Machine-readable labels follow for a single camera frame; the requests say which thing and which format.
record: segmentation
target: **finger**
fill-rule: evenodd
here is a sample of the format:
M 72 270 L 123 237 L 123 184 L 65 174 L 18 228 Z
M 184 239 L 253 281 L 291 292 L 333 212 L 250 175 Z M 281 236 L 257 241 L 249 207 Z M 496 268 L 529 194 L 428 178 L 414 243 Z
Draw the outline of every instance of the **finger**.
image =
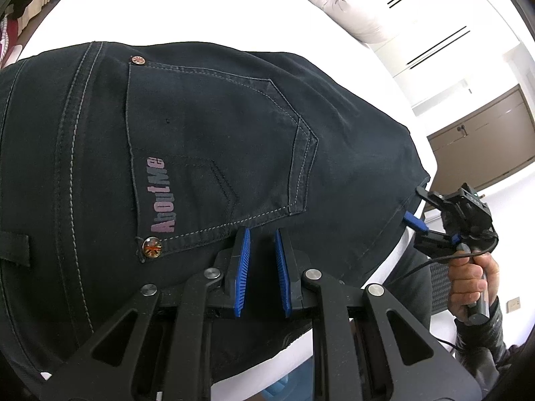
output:
M 458 255 L 462 255 L 464 253 L 464 251 L 462 250 L 459 250 L 457 252 L 455 252 L 453 254 L 453 256 L 458 256 Z M 461 265 L 465 265 L 465 264 L 468 264 L 468 262 L 470 262 L 470 258 L 458 258 L 458 259 L 450 259 L 449 260 L 449 265 L 450 266 L 461 266 Z
M 475 264 L 466 264 L 462 267 L 450 267 L 448 270 L 448 277 L 452 282 L 456 280 L 481 279 L 482 276 L 483 268 Z
M 476 256 L 473 259 L 474 263 L 483 267 L 487 272 L 487 276 L 500 272 L 500 266 L 494 260 L 490 253 L 485 253 L 481 256 Z
M 487 286 L 487 281 L 481 279 L 456 280 L 451 284 L 451 293 L 483 292 Z
M 464 294 L 451 294 L 449 296 L 449 301 L 454 306 L 464 306 L 469 305 L 477 300 L 481 296 L 480 292 L 467 292 Z
M 459 321 L 465 322 L 468 320 L 468 308 L 465 305 L 457 305 L 450 301 L 448 303 L 448 310 L 453 316 L 457 317 Z

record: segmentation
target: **blue object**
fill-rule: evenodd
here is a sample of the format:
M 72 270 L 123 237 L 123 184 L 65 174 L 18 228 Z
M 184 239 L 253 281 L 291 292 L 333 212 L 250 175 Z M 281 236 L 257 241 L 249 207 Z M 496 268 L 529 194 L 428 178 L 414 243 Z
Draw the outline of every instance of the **blue object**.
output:
M 283 240 L 280 237 L 280 231 L 275 232 L 275 253 L 277 257 L 277 271 L 279 272 L 280 298 L 283 301 L 283 309 L 288 318 L 292 313 L 292 300 L 290 295 L 290 276 L 286 266 L 286 257 L 284 256 Z
M 403 216 L 403 221 L 408 227 L 416 231 L 427 232 L 429 230 L 429 227 L 422 220 L 417 217 L 414 217 L 414 214 L 409 211 L 405 212 L 405 215 Z
M 246 228 L 241 246 L 240 263 L 237 266 L 236 293 L 234 296 L 234 315 L 239 317 L 245 303 L 245 289 L 247 288 L 247 271 L 251 255 L 251 231 Z
M 451 243 L 456 246 L 461 242 L 461 236 L 459 234 L 455 234 L 453 237 L 451 237 Z
M 261 394 L 266 401 L 312 401 L 314 361 L 312 357 L 288 375 L 265 388 Z

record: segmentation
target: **dark navy jeans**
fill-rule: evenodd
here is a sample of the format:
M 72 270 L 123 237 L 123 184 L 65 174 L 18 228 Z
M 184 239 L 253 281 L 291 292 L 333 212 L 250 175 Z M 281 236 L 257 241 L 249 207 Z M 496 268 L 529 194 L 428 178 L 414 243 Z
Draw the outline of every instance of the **dark navy jeans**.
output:
M 281 311 L 274 231 L 361 286 L 429 180 L 407 128 L 288 53 L 51 50 L 0 72 L 0 122 L 0 350 L 35 392 L 140 286 L 209 267 L 239 226 L 245 318 L 215 322 L 213 380 L 272 357 L 306 330 Z

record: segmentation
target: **rivet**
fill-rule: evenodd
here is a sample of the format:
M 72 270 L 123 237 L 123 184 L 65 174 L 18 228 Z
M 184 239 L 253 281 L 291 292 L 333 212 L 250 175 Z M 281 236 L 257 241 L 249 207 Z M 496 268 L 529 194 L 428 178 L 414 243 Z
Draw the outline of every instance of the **rivet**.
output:
M 311 268 L 304 272 L 304 275 L 310 280 L 319 280 L 322 277 L 322 272 Z
M 155 259 L 162 254 L 162 242 L 159 238 L 149 237 L 143 241 L 143 254 L 150 259 Z
M 215 267 L 210 267 L 204 270 L 204 277 L 207 279 L 217 279 L 220 275 L 221 272 Z
M 368 286 L 368 291 L 370 292 L 370 294 L 376 297 L 380 297 L 385 293 L 385 289 L 381 285 L 378 285 L 376 283 Z
M 147 283 L 146 285 L 141 286 L 141 293 L 146 297 L 153 296 L 157 291 L 158 288 L 152 283 Z
M 135 55 L 132 57 L 132 63 L 135 64 L 145 64 L 145 59 L 140 55 Z

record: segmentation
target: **human hand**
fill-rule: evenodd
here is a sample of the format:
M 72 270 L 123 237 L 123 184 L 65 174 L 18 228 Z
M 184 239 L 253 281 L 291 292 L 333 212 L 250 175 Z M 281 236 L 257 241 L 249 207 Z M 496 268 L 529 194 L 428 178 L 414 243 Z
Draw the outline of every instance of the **human hand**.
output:
M 481 279 L 483 270 L 487 273 L 486 281 Z M 451 259 L 448 275 L 451 280 L 448 309 L 459 321 L 468 321 L 466 305 L 477 301 L 485 288 L 489 288 L 489 306 L 498 296 L 500 267 L 490 253 L 474 257 L 473 264 L 470 264 L 470 258 Z

